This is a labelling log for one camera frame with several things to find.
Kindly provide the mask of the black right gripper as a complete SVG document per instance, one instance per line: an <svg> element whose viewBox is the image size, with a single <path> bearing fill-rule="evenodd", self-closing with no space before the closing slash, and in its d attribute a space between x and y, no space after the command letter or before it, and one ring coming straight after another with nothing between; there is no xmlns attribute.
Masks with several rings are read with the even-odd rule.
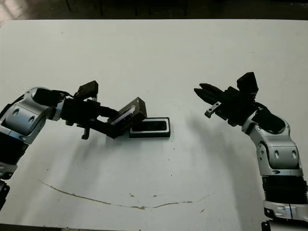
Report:
<svg viewBox="0 0 308 231"><path fill-rule="evenodd" d="M256 110L254 106L255 94L241 92L233 87L221 90L208 83L200 83L194 92L204 102L212 105L206 110L205 116L210 118L216 114L227 120L231 126L242 126L248 117Z"/></svg>

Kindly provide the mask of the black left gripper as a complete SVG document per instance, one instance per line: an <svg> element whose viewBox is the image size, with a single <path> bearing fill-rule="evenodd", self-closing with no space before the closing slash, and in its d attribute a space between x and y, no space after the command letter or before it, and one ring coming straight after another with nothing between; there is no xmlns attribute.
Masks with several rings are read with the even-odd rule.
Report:
<svg viewBox="0 0 308 231"><path fill-rule="evenodd" d="M81 100L76 98L66 98L62 107L60 118L65 120L65 124L83 128L83 140L87 140L90 136L90 128L105 134L110 138L115 137L115 127L109 123L102 122L97 119L99 115L117 116L118 111L109 107L100 106L97 102L97 95L89 99Z"/></svg>

